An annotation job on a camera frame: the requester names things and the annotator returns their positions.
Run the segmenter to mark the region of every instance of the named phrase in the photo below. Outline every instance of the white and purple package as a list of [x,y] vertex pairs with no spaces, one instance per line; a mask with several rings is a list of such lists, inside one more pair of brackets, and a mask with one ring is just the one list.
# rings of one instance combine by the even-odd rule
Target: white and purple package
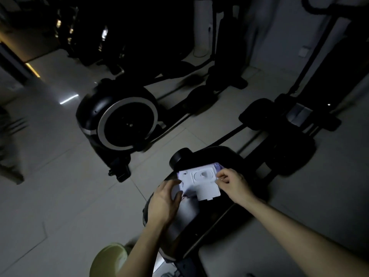
[[197,200],[212,200],[220,196],[220,190],[215,183],[217,172],[224,167],[219,163],[212,163],[201,167],[191,168],[177,173],[178,179],[182,181],[176,188],[173,188],[172,197],[178,191],[183,191],[183,196],[197,196]]

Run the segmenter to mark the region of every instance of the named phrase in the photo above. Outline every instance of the person's left hand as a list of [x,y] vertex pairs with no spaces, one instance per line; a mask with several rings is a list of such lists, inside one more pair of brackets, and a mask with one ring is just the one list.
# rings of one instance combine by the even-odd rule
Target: person's left hand
[[172,188],[180,183],[180,180],[169,180],[158,186],[149,203],[147,224],[156,224],[165,228],[171,223],[177,214],[183,193],[177,192],[175,199],[172,200]]

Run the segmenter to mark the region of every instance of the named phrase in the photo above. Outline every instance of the yellow light strip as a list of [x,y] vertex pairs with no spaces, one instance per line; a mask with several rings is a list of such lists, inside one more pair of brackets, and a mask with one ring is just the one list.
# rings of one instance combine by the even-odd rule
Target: yellow light strip
[[35,71],[35,69],[32,68],[32,66],[29,63],[26,63],[27,67],[33,72],[33,74],[36,75],[36,77],[40,77],[40,75]]

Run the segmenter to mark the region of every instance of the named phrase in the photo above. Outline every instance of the yellow bucket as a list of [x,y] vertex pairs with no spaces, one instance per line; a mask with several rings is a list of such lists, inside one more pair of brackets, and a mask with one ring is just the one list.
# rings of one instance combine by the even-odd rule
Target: yellow bucket
[[90,277],[116,277],[127,260],[130,249],[122,244],[111,243],[102,249],[92,262]]

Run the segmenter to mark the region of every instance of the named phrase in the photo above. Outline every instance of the tile floor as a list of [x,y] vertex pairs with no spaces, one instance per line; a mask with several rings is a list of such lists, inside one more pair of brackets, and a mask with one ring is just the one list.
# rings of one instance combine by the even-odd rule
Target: tile floor
[[[101,78],[112,77],[104,66],[85,68],[62,50],[31,62],[40,74],[7,106],[14,119],[25,117],[28,127],[15,135],[25,182],[15,186],[0,179],[0,276],[88,276],[96,253],[110,242],[126,243],[142,225],[145,199],[170,172],[173,153],[211,144],[240,125],[238,115],[254,100],[275,98],[292,82],[248,68],[249,86],[232,87],[209,110],[192,116],[145,153],[132,154],[132,176],[118,183],[107,175],[81,133],[75,111],[81,98]],[[200,70],[205,74],[209,66]],[[159,97],[181,79],[151,85]],[[356,90],[360,93],[365,86]],[[173,106],[190,89],[168,96]],[[60,105],[59,102],[79,94]],[[369,241],[365,195],[368,164],[369,98],[342,114],[337,132],[317,135],[319,149],[304,168],[291,177],[277,177],[270,185],[271,204],[302,223],[366,256]],[[224,145],[237,151],[256,134],[244,129]],[[241,150],[246,156],[263,139],[261,134]],[[255,220],[232,235],[200,250],[210,277],[302,276],[286,252]]]

